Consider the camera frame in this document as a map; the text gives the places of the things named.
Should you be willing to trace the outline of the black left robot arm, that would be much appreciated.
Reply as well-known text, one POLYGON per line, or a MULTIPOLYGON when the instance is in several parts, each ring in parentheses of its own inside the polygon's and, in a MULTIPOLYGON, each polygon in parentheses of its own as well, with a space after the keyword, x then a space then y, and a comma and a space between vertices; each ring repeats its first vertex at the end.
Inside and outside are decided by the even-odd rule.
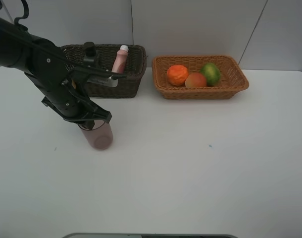
POLYGON ((90 77, 109 74, 68 60, 53 42, 2 18, 0 66, 24 72, 44 95, 42 103, 65 121, 91 130, 96 120, 108 123, 112 118, 111 112, 91 101, 84 88, 90 77))

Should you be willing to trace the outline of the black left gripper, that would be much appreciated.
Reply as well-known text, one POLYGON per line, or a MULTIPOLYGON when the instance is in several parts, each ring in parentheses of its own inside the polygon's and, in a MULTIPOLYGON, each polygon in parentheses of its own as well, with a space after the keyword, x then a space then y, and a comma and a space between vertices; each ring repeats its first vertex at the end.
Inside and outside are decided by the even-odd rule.
POLYGON ((42 103, 50 107, 65 121, 83 124, 85 130, 95 127, 95 120, 110 122, 111 112, 94 103, 84 89, 76 90, 70 85, 58 85, 53 89, 42 88, 42 103))

